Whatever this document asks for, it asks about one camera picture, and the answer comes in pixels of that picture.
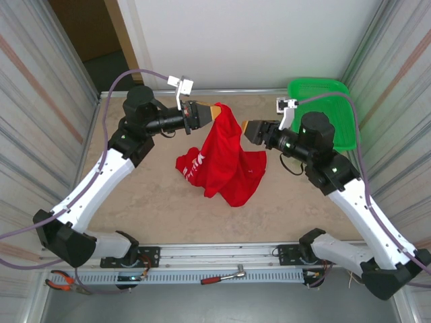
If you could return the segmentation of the red-handled ratchet wrench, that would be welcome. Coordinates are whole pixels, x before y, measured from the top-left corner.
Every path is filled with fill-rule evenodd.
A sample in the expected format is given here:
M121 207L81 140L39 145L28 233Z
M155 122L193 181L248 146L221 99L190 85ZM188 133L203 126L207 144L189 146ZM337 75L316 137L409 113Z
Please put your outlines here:
M238 270L231 274L231 275L225 275L225 276L216 276L216 277L209 277L200 280L201 285L211 285L214 283L220 283L222 281L230 280L230 279L241 279L246 276L246 272L244 270L244 267L239 264Z

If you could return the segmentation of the wooden door frame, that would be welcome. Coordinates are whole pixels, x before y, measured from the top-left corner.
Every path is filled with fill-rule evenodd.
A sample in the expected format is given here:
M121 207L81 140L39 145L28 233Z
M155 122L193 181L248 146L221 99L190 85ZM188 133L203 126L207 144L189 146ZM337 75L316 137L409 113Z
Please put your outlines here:
M110 20L113 24L122 52L129 69L137 69L138 62L127 32L125 21L119 7L119 0L104 0Z

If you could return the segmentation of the wide aluminium mounting rail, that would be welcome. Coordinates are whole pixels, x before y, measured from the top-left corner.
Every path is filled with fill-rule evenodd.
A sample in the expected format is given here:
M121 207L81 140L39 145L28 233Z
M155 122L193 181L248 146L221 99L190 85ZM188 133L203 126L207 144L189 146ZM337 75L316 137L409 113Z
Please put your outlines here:
M357 246L340 241L329 234L321 234L315 238L301 238L297 243L302 254L311 258L328 260L357 274L362 272L361 263L373 262L379 268L392 270L398 264L406 264L402 246L392 241L370 242L366 246ZM82 243L72 247L63 256L57 256L48 248L42 251L40 266L66 266L70 268L100 266L100 260L106 257L128 258L134 261L137 248L144 246L138 241L121 234L102 234L96 241L86 247ZM265 264L279 263L272 255L276 246L269 244L173 244L160 245L159 266L226 266L234 264Z

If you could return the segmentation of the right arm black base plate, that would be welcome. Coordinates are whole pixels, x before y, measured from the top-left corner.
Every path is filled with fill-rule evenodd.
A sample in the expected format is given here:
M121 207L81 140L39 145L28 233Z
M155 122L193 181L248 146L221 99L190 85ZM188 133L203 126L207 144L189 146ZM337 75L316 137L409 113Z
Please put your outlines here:
M272 255L279 260L280 266L294 266L294 265L330 265L331 262L312 256L307 258L302 254L299 244L279 244L272 252Z

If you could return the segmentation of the orange-handled pliers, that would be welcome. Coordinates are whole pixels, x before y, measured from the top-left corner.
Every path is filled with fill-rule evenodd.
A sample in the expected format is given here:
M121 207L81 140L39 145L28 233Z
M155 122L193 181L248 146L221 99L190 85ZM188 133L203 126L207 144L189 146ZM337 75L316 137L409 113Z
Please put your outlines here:
M48 286L50 289L56 291L76 292L83 295L91 295L89 291L78 285L75 282L75 279L66 272L60 270L51 270L50 274L53 275L54 280L46 279L44 281L45 285Z

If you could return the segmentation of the green plastic mesh basket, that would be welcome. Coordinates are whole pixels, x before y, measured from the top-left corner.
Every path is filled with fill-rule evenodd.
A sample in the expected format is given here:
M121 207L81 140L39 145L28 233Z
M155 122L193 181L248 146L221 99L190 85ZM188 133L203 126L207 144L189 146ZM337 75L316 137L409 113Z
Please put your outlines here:
M287 87L292 99L303 101L328 92L342 92L349 95L348 88L334 79L298 78L291 81ZM354 113L350 103L342 97L331 96L321 98L297 107L291 129L299 131L301 118L308 112L322 112L335 128L334 149L338 152L356 149L356 130Z

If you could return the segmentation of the brown wooden panel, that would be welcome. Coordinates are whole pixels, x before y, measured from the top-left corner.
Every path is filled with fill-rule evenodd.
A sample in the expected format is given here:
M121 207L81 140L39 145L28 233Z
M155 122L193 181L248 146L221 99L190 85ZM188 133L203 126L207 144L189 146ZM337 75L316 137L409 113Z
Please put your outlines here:
M104 0L48 0L83 62L121 49Z

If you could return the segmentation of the red t-shirt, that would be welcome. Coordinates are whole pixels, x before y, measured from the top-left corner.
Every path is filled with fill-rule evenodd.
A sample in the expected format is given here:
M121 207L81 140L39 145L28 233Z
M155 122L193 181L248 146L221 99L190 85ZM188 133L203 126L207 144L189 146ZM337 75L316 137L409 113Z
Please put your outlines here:
M201 149L190 148L176 159L175 168L186 181L204 189L204 196L220 194L231 207L243 206L255 193L267 166L264 151L245 151L242 129L230 107L217 103L221 114Z

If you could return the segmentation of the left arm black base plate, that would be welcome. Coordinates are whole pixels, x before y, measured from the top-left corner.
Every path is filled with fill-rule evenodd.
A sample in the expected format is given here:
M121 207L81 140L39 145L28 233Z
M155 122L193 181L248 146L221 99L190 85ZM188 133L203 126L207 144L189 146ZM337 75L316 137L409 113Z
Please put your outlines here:
M106 257L100 260L100 268L158 268L160 261L161 247L157 246L140 246L134 261L128 258Z

